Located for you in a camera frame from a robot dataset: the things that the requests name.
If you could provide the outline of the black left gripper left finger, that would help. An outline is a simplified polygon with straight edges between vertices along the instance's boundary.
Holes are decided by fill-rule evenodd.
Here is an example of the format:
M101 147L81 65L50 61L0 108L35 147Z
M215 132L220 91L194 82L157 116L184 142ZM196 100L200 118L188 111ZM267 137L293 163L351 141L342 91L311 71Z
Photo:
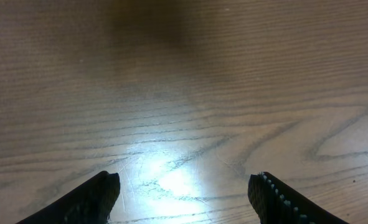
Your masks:
M106 224L119 194L119 174L104 170L18 224Z

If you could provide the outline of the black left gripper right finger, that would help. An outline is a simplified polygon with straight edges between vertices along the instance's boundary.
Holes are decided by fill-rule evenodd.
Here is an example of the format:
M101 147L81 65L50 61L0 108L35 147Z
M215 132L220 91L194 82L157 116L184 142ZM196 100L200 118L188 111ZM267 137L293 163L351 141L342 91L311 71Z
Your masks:
M250 176L248 199L261 224L348 224L269 172Z

